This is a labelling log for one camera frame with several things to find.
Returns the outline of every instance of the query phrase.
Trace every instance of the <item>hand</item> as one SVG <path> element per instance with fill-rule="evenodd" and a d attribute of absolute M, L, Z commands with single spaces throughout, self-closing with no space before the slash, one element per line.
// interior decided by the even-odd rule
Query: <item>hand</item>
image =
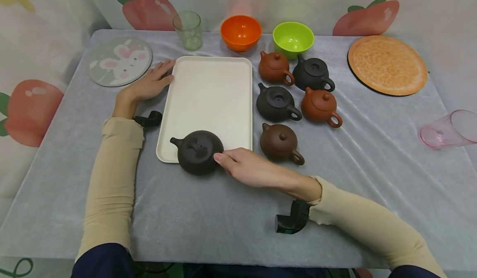
<path fill-rule="evenodd" d="M 244 148 L 216 153 L 214 159 L 228 174 L 251 187 L 280 188 L 297 175 Z"/>
<path fill-rule="evenodd" d="M 321 199 L 318 181 L 273 164 L 250 150 L 239 148 L 215 153 L 214 159 L 233 178 L 248 186 L 276 188 L 306 202 Z"/>
<path fill-rule="evenodd" d="M 159 62 L 139 80 L 121 90 L 116 96 L 113 116 L 132 119 L 139 102 L 156 97 L 164 87 L 172 83 L 173 75 L 162 77 L 175 64 L 176 61 L 170 59 Z"/>

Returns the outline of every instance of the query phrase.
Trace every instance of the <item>wrist strap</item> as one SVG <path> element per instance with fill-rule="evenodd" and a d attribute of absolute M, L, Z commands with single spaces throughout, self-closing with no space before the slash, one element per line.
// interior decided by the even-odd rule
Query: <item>wrist strap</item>
<path fill-rule="evenodd" d="M 153 110 L 149 114 L 149 117 L 146 118 L 145 116 L 137 115 L 134 117 L 134 121 L 136 121 L 139 125 L 141 125 L 144 128 L 157 127 L 162 122 L 162 114 L 160 112 Z"/>
<path fill-rule="evenodd" d="M 282 234 L 296 234 L 308 222 L 311 205 L 302 200 L 294 200 L 291 204 L 290 216 L 275 216 L 275 232 Z"/>

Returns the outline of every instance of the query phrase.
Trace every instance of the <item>clear glass cup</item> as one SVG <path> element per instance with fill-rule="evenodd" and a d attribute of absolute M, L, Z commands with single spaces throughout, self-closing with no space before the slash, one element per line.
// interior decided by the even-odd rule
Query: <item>clear glass cup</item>
<path fill-rule="evenodd" d="M 459 109 L 423 126 L 419 139 L 431 149 L 477 144 L 477 115 Z"/>
<path fill-rule="evenodd" d="M 179 12 L 172 24 L 179 34 L 182 45 L 187 50 L 197 50 L 202 46 L 202 28 L 200 26 L 200 16 L 192 11 Z"/>

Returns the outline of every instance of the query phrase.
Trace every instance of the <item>clay teapot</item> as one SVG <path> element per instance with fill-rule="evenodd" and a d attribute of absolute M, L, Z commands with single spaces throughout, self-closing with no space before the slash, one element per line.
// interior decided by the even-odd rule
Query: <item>clay teapot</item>
<path fill-rule="evenodd" d="M 260 147 L 268 159 L 285 161 L 290 159 L 297 165 L 303 165 L 305 159 L 297 152 L 298 139 L 293 130 L 282 124 L 262 124 Z"/>
<path fill-rule="evenodd" d="M 295 77 L 289 71 L 290 65 L 288 59 L 281 53 L 260 52 L 260 64 L 258 64 L 258 73 L 264 81 L 269 83 L 284 83 L 291 86 L 295 83 Z"/>
<path fill-rule="evenodd" d="M 286 119 L 300 121 L 301 112 L 295 108 L 292 94 L 283 87 L 265 87 L 258 84 L 260 94 L 257 98 L 257 110 L 260 115 L 270 122 L 282 122 Z"/>
<path fill-rule="evenodd" d="M 343 124 L 343 120 L 336 113 L 336 99 L 333 94 L 325 90 L 305 89 L 305 96 L 301 101 L 301 111 L 305 118 L 313 122 L 327 122 L 331 127 L 338 128 Z"/>
<path fill-rule="evenodd" d="M 206 175 L 219 166 L 214 160 L 215 153 L 222 153 L 222 141 L 209 131 L 194 131 L 184 139 L 171 138 L 178 147 L 180 166 L 189 174 Z"/>
<path fill-rule="evenodd" d="M 298 55 L 298 64 L 293 69 L 295 76 L 295 85 L 302 90 L 310 87 L 312 90 L 327 90 L 332 92 L 335 90 L 335 83 L 330 79 L 328 66 L 318 58 L 310 58 L 305 60 L 302 55 Z M 326 84 L 330 85 L 329 89 L 325 89 Z"/>

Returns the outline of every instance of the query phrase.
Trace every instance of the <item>orange bowl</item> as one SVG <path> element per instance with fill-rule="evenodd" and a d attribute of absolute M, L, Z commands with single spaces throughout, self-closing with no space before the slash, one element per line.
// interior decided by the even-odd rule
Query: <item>orange bowl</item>
<path fill-rule="evenodd" d="M 262 27 L 253 17 L 234 15 L 222 23 L 220 33 L 227 46 L 237 52 L 244 52 L 260 39 Z"/>

